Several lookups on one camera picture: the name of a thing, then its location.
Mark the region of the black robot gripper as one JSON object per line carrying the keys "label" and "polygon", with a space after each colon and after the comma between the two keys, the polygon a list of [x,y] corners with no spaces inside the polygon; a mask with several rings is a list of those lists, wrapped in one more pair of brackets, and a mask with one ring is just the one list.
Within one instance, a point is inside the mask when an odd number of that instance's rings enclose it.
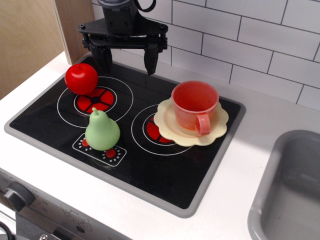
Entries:
{"label": "black robot gripper", "polygon": [[144,49],[144,66],[149,76],[156,72],[159,52],[168,48],[168,26],[143,17],[136,7],[103,9],[104,18],[77,27],[85,48],[102,72],[110,73],[110,49]]}

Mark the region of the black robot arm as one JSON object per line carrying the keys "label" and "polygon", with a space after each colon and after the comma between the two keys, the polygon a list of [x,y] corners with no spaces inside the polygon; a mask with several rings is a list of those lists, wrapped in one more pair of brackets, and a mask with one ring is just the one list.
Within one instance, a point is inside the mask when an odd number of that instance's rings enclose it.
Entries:
{"label": "black robot arm", "polygon": [[104,17],[83,23],[77,30],[82,34],[84,48],[103,72],[110,72],[112,49],[143,49],[144,66],[148,75],[156,72],[159,53],[168,48],[168,26],[141,15],[156,6],[156,1],[143,9],[137,0],[100,0]]}

